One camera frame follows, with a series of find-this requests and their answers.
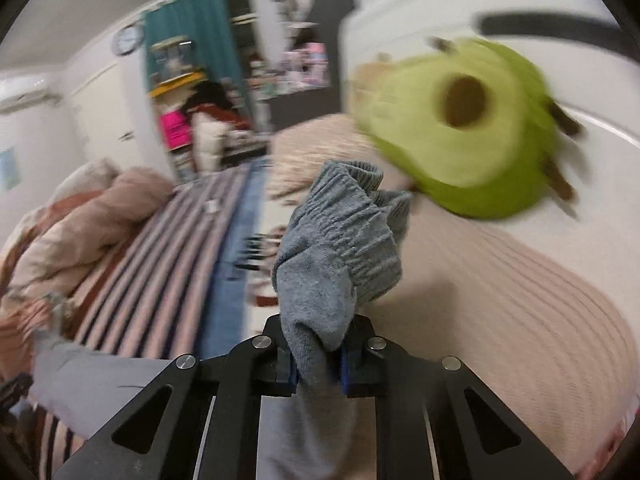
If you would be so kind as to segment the white air conditioner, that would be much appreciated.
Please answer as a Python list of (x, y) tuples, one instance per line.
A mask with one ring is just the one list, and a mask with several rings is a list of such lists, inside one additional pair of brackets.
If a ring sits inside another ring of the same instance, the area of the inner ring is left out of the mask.
[(0, 112), (10, 114), (43, 102), (58, 102), (58, 82), (50, 73), (13, 75), (1, 79)]

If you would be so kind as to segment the round wall clock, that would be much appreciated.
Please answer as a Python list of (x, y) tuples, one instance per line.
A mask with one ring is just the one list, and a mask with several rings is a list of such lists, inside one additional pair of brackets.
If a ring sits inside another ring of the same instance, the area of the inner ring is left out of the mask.
[(127, 56), (138, 50), (144, 43), (144, 28), (141, 23), (127, 25), (116, 32), (112, 50), (116, 56)]

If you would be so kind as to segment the small blue wall poster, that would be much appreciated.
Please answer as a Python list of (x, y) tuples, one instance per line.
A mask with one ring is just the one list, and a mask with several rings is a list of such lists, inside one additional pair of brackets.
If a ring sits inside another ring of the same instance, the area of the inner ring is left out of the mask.
[(6, 191), (16, 188), (22, 182), (15, 148), (7, 148), (0, 152), (0, 178), (2, 188)]

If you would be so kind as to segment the pink ribbed pillow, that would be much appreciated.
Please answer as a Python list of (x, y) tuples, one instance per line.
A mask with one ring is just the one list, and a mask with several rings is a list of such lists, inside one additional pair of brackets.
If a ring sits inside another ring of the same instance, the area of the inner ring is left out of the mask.
[[(283, 133), (355, 144), (357, 160), (400, 172), (344, 115)], [(421, 358), (462, 359), (578, 479), (598, 474), (628, 432), (639, 404), (639, 313), (502, 229), (411, 196), (399, 283), (356, 313)], [(338, 474), (367, 466), (356, 428)]]

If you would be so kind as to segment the green avocado plush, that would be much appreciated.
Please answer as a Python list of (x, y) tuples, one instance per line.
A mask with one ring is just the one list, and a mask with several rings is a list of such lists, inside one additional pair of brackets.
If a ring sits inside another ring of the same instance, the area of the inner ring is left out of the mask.
[(576, 197), (556, 162), (559, 137), (582, 126), (552, 98), (539, 68), (495, 41), (434, 41), (352, 70), (348, 110), (413, 187), (458, 216), (500, 220), (546, 194)]

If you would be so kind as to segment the white door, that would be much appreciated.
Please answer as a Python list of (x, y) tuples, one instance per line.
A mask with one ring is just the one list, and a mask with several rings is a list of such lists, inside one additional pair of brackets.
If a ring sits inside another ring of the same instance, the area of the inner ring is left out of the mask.
[(120, 169), (154, 167), (117, 62), (103, 66), (73, 90), (70, 105), (88, 159), (108, 158)]

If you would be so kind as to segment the teal curtain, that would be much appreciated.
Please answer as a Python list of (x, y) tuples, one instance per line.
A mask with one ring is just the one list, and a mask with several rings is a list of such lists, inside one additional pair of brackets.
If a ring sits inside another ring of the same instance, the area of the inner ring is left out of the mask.
[(187, 36), (194, 42), (195, 65), (203, 67), (209, 79), (231, 79), (245, 102), (247, 113), (253, 116), (254, 106), (244, 79), (227, 0), (165, 0), (143, 11), (141, 18), (146, 90), (154, 88), (152, 75), (158, 71), (152, 45)]

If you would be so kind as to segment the clothes pile on chair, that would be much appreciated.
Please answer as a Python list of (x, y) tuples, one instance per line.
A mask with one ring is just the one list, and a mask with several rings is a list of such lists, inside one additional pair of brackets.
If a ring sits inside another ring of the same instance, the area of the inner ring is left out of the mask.
[(238, 166), (268, 152), (268, 143), (258, 136), (219, 82), (194, 84), (179, 112), (190, 128), (191, 154), (199, 174)]

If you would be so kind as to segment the striped fleece blanket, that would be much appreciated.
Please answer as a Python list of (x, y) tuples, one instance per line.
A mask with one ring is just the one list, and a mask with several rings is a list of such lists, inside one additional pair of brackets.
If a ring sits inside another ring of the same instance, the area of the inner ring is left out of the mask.
[[(265, 180), (259, 157), (183, 185), (127, 248), (75, 336), (38, 336), (39, 478), (52, 478), (170, 360), (220, 356), (240, 341), (246, 274), (234, 265)], [(220, 211), (208, 214), (208, 200)]]

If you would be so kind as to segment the grey-blue pants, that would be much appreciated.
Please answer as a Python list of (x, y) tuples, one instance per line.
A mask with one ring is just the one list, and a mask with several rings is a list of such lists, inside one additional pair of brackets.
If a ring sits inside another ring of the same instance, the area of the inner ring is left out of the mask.
[[(331, 479), (346, 462), (357, 410), (338, 390), (329, 355), (356, 311), (396, 286), (411, 196), (384, 191), (370, 162), (325, 162), (292, 213), (271, 278), (300, 382), (262, 404), (257, 475)], [(46, 330), (35, 336), (35, 401), (88, 438), (167, 367), (91, 351)]]

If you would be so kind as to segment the white headboard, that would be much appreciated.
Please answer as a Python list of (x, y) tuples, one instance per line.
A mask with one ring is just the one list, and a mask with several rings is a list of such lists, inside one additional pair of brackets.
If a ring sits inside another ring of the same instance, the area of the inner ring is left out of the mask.
[(432, 203), (639, 313), (639, 58), (602, 0), (374, 0), (343, 105)]

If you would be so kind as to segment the dark bookshelf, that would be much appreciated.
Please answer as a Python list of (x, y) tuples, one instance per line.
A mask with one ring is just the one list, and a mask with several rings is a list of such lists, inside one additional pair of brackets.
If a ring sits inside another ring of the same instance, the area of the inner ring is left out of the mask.
[(341, 22), (354, 0), (271, 0), (278, 11), (270, 27), (281, 41), (268, 62), (277, 95), (267, 100), (276, 131), (341, 110)]

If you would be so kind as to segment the yellow shelf with display case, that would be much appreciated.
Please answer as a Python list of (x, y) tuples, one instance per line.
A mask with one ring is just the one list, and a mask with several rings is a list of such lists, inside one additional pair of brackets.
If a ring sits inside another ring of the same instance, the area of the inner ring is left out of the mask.
[(152, 100), (166, 96), (188, 84), (206, 79), (205, 70), (194, 61), (194, 42), (188, 36), (175, 36), (152, 44)]

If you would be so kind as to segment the plaid pink grey duvet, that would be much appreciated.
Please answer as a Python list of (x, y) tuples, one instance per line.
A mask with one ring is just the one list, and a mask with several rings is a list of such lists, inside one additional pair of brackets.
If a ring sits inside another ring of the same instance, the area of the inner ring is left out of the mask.
[(37, 328), (72, 332), (113, 259), (171, 198), (145, 167), (88, 162), (25, 214), (1, 251), (1, 377), (32, 370)]

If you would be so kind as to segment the pink shopping bag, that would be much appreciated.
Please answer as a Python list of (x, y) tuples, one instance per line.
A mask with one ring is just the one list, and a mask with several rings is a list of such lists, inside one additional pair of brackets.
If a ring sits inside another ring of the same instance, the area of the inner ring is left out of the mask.
[(166, 148), (169, 151), (192, 144), (191, 127), (180, 110), (172, 110), (160, 115), (160, 128)]

